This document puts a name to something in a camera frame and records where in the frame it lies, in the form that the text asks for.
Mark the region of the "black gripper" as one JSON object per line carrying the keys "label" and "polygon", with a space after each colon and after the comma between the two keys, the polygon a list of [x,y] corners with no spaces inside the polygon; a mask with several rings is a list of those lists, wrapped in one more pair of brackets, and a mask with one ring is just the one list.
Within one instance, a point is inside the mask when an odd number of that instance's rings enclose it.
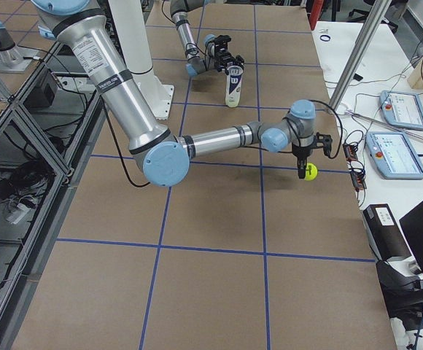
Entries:
{"label": "black gripper", "polygon": [[244,59],[237,55],[233,57],[228,50],[228,43],[231,38],[228,35],[219,35],[214,38],[213,45],[213,59],[214,67],[220,73],[223,72],[226,76],[230,74],[230,66],[239,66],[244,68]]}
{"label": "black gripper", "polygon": [[312,153],[312,148],[311,146],[302,147],[293,144],[292,153],[298,160],[298,178],[305,179],[307,159]]}

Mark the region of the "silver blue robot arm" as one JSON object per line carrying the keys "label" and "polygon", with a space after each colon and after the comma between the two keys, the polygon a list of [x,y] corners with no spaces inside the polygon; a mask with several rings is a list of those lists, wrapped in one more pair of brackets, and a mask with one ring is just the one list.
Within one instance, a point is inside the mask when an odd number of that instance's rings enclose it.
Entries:
{"label": "silver blue robot arm", "polygon": [[204,51],[195,42],[188,13],[208,3],[209,1],[170,1],[171,21],[176,26],[187,59],[186,71],[191,77],[208,71],[211,66],[227,75],[237,73],[237,69],[244,69],[244,59],[240,55],[233,56],[228,49],[230,36],[208,35],[204,39]]}
{"label": "silver blue robot arm", "polygon": [[292,147],[298,176],[308,171],[316,146],[313,102],[298,100],[281,122],[249,122],[218,131],[176,137],[160,124],[105,30],[96,1],[35,1],[42,22],[55,39],[69,46],[129,140],[129,151],[147,180],[161,187],[180,183],[190,160],[259,143],[269,152]]}

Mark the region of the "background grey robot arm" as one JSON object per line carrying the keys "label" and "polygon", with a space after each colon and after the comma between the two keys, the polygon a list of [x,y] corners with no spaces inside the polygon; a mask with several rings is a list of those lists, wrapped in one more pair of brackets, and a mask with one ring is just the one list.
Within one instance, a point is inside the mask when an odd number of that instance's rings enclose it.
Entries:
{"label": "background grey robot arm", "polygon": [[38,57],[39,50],[17,45],[0,21],[0,72],[23,73]]}

